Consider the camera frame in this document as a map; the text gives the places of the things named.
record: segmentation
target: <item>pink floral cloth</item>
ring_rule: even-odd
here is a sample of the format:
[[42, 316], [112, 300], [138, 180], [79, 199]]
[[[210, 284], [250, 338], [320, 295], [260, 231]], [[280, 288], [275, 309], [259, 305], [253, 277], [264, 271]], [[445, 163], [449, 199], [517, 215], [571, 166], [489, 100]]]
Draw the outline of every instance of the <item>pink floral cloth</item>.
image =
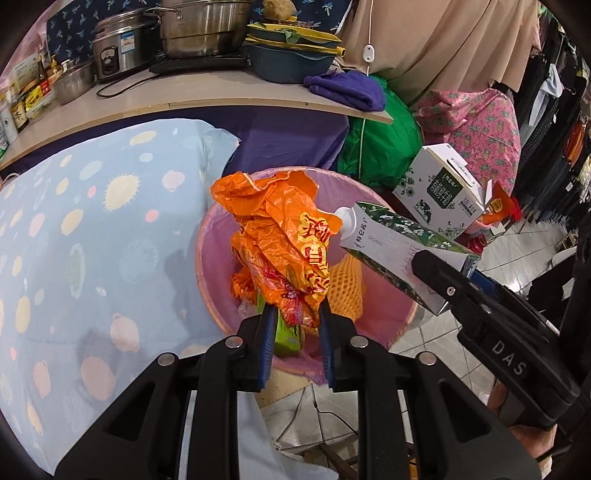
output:
[[511, 194], [521, 141], [509, 97], [494, 89], [477, 93], [431, 90], [411, 110], [423, 129], [425, 145], [449, 143], [480, 184], [498, 181]]

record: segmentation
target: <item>blue towel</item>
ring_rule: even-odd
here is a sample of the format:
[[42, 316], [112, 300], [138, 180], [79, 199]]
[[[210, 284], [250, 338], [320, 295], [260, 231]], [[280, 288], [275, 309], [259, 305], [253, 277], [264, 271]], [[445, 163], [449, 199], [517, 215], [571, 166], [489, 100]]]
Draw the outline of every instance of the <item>blue towel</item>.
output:
[[381, 112], [386, 108], [386, 96], [379, 83], [357, 70], [306, 77], [304, 87], [362, 112]]

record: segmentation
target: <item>trash bag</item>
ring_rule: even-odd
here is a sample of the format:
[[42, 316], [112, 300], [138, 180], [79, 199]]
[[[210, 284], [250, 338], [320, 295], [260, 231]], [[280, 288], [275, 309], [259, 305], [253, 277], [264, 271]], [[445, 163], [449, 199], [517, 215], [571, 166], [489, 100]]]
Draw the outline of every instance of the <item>trash bag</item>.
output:
[[[407, 106], [388, 88], [384, 79], [372, 75], [386, 95], [386, 111], [394, 119], [391, 125], [350, 118], [349, 133], [340, 153], [337, 170], [372, 188], [394, 189], [414, 160], [423, 139]], [[363, 129], [361, 175], [359, 150]]]

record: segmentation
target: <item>orange plastic bag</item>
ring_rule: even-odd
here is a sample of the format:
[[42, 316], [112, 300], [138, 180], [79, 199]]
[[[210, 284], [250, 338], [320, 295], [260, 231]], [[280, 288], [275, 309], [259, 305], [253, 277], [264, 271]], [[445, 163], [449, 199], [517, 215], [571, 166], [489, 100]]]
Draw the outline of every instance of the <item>orange plastic bag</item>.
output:
[[488, 207], [488, 213], [482, 215], [482, 223], [490, 225], [507, 218], [515, 208], [515, 202], [507, 195], [499, 182], [495, 182], [492, 188], [492, 201]]
[[243, 265], [232, 279], [234, 295], [250, 299], [259, 290], [288, 326], [318, 327], [318, 307], [330, 285], [326, 252], [342, 223], [316, 208], [317, 192], [301, 170], [260, 180], [238, 172], [211, 188], [241, 226], [230, 241]]

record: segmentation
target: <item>orange item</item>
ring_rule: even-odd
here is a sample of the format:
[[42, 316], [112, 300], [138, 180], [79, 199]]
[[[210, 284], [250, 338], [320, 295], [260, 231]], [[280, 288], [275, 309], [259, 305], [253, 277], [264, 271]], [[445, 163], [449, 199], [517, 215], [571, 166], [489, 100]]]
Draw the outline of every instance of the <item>orange item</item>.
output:
[[250, 299], [257, 289], [279, 307], [287, 326], [318, 327], [318, 308], [330, 285], [326, 252], [342, 223], [316, 208], [317, 191], [301, 170], [260, 180], [238, 172], [211, 188], [241, 227], [230, 240], [243, 265], [232, 278], [234, 295]]
[[346, 254], [344, 259], [330, 267], [328, 298], [332, 313], [354, 322], [363, 314], [361, 262], [353, 255]]
[[564, 156], [571, 165], [574, 165], [579, 159], [581, 152], [583, 151], [583, 140], [585, 138], [585, 124], [577, 122], [573, 127], [569, 141], [564, 148]]
[[511, 197], [503, 190], [501, 184], [496, 182], [492, 187], [492, 201], [487, 208], [490, 213], [482, 215], [482, 223], [490, 225], [500, 222], [503, 218], [508, 217], [514, 208], [515, 203], [511, 200]]

